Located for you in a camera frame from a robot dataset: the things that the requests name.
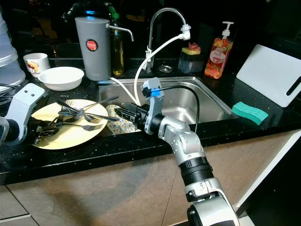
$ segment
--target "faucet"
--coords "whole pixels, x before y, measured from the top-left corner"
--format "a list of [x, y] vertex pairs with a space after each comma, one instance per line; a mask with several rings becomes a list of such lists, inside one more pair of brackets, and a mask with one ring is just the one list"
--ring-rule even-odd
[[[157, 18], [157, 16], [159, 16], [161, 13], [166, 12], [166, 11], [174, 12], [181, 18], [181, 20], [183, 22], [183, 26], [181, 28], [181, 31], [183, 32], [183, 34], [185, 34], [184, 40], [190, 39], [190, 31], [189, 30], [190, 30], [191, 27], [186, 23], [183, 15], [175, 8], [162, 8], [162, 9], [158, 10], [153, 15], [153, 17], [151, 18], [151, 21], [150, 21], [150, 36], [149, 36], [149, 44], [148, 44], [147, 49], [145, 51], [146, 57], [149, 56], [152, 52], [152, 50], [151, 50], [151, 41], [152, 41], [152, 29], [153, 29], [154, 21]], [[144, 70], [146, 72], [151, 72], [151, 68], [153, 67], [153, 65], [154, 65], [154, 57], [152, 57], [151, 60], [149, 60], [147, 62], [146, 67], [144, 67]]]

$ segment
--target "kitchen sink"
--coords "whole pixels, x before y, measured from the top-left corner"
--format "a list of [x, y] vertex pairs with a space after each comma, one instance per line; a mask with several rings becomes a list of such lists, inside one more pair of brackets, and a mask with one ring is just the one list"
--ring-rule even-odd
[[[146, 80], [148, 79], [138, 80], [138, 95], [142, 105], [148, 103], [141, 92], [142, 84]], [[159, 80], [162, 87], [184, 85], [192, 88], [197, 93], [200, 101], [199, 123], [234, 117], [231, 114], [231, 109], [196, 77], [159, 78]], [[134, 79], [121, 79], [120, 81], [134, 95]], [[197, 102], [193, 93], [187, 89], [170, 89], [165, 90], [164, 93], [163, 115], [169, 115], [188, 124], [196, 123]], [[122, 103], [133, 102], [122, 87], [111, 80], [101, 82], [99, 95], [100, 100], [119, 95], [119, 98], [114, 100], [113, 103], [105, 103], [104, 106], [109, 104], [121, 106]]]

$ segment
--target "black granite countertop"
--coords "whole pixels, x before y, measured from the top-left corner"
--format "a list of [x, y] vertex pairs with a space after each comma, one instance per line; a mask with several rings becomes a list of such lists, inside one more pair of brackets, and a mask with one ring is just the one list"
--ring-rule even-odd
[[[83, 68], [80, 59], [56, 59], [51, 60], [51, 63], [52, 66], [69, 65]], [[126, 64], [130, 64], [131, 67], [126, 68], [126, 73], [121, 78], [132, 78], [140, 63], [141, 59], [132, 59], [131, 63]], [[172, 60], [164, 60], [161, 63], [176, 66]], [[202, 74], [189, 74], [189, 76], [198, 77], [230, 108], [242, 101], [264, 110], [269, 116], [260, 126], [244, 118], [200, 123], [197, 134], [202, 145], [206, 147], [300, 129], [301, 100], [295, 98], [286, 108], [278, 106], [236, 79], [240, 68], [237, 65], [240, 64], [232, 61], [232, 66], [226, 67], [220, 80]], [[153, 75], [162, 76], [159, 71], [155, 71]], [[187, 74], [182, 74], [175, 69], [169, 76], [187, 76]], [[37, 79], [30, 75], [27, 77], [30, 82], [46, 88]], [[143, 77], [149, 76], [141, 73], [140, 78]], [[46, 104], [55, 102], [61, 94], [68, 94], [73, 99], [98, 101], [97, 90], [97, 83], [84, 77], [81, 85], [73, 90], [61, 92], [49, 90]], [[5, 116], [7, 109], [8, 105], [0, 106], [0, 116]], [[0, 147], [0, 184], [46, 178], [169, 153], [172, 153], [172, 150], [167, 143], [143, 132], [114, 136], [104, 136], [101, 132], [81, 145], [55, 151], [39, 149], [28, 144], [14, 147], [3, 145]]]

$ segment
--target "cutting board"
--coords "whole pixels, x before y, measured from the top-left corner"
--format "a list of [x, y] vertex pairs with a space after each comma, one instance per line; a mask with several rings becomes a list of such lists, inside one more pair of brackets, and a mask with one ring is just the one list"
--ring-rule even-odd
[[281, 107], [301, 91], [301, 60], [256, 45], [237, 78]]

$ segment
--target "red label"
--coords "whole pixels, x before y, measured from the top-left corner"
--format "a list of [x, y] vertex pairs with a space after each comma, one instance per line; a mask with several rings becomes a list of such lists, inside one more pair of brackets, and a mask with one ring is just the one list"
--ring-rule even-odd
[[90, 50], [90, 51], [96, 51], [98, 49], [98, 44], [95, 40], [93, 39], [88, 39], [86, 41], [86, 47]]

